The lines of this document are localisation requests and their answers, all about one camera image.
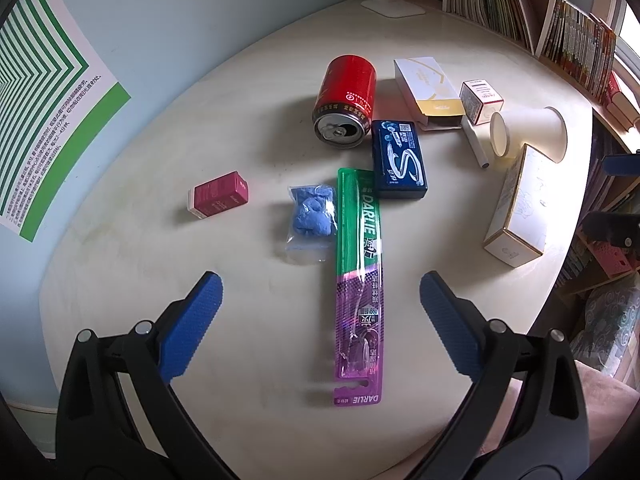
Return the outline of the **white paper cup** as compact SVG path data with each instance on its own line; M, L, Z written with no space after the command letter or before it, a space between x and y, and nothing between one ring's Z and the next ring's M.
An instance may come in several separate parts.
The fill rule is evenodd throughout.
M490 143L498 157L515 158L527 144L552 162L562 162L567 150L567 128L558 110L516 108L491 116Z

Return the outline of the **tall white carton box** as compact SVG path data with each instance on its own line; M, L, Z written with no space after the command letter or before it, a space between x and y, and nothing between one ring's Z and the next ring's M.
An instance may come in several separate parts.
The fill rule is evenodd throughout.
M506 172L483 247L511 268L544 254L548 220L548 181L554 163L524 144Z

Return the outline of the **small white red-trimmed box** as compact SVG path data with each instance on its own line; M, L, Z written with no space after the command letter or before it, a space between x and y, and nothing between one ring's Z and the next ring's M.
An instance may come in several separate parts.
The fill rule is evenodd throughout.
M500 112L504 104L503 97L484 79L463 81L459 96L465 115L473 126L488 124L491 116Z

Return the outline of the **white marker pen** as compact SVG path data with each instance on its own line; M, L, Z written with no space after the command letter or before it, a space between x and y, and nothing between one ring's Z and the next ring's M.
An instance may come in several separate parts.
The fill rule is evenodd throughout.
M470 148L477 160L478 166L482 169L487 169L490 167L489 159L480 143L480 138L477 136L475 130L472 128L471 123L469 122L469 118L463 116L461 118L461 127L466 136L466 140L468 140L470 144Z

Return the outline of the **green purple toothbrush package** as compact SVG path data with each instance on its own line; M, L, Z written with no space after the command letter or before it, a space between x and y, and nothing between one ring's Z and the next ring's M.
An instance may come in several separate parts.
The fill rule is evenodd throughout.
M333 402L340 408L382 399L383 247L373 183L370 170L337 171Z

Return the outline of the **white and gold soap box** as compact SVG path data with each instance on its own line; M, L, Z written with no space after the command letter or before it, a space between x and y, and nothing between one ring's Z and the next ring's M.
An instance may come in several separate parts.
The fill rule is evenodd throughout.
M420 129L439 132L461 128L464 107L434 58L395 58L394 72L410 115Z

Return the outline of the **blue chewing gum box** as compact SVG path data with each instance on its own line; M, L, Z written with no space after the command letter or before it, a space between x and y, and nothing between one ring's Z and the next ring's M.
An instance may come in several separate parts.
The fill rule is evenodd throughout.
M420 200L427 177L414 122L375 120L371 125L374 189L384 200Z

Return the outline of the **small crimson box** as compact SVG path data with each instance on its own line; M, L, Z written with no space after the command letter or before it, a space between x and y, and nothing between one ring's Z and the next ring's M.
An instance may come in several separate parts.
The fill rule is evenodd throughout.
M247 182L237 171L191 188L186 200L186 210L196 218L205 219L215 214L243 206L250 201Z

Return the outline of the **blue gloves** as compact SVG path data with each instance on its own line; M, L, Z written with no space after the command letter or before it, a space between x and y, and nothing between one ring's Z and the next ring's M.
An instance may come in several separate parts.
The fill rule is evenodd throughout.
M334 252L337 232L334 187L301 185L292 186L288 192L292 214L284 246L286 258L296 264L328 260Z

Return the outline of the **red soda can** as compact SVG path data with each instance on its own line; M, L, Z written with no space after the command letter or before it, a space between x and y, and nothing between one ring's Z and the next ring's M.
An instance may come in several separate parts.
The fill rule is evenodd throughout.
M334 58L312 111L314 133L334 148L356 148L371 129L375 89L376 70L366 58Z

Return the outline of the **patterned bed quilt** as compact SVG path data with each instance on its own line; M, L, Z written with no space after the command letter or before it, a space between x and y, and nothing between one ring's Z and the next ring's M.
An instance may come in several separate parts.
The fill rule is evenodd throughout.
M593 289L585 326L570 343L574 359L614 377L639 319L639 273Z

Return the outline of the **wooden bookshelf with books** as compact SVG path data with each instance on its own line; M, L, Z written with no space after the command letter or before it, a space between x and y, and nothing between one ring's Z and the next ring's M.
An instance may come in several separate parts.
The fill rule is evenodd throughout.
M624 40L614 10L587 12L570 0L412 0L457 15L529 50L591 102L593 141L583 216L625 211L636 176L608 176L604 156L639 148L639 104L620 70Z

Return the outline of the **white desk lamp base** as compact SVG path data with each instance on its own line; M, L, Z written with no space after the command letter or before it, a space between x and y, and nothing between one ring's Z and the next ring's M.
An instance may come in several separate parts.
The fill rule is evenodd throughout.
M384 18L411 18L425 13L425 10L406 0L362 0L360 4Z

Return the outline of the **green striped wall poster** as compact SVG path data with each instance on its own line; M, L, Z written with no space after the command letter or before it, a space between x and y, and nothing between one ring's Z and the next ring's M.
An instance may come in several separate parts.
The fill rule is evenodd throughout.
M130 95L63 0L15 0L1 26L1 223L31 242L80 156Z

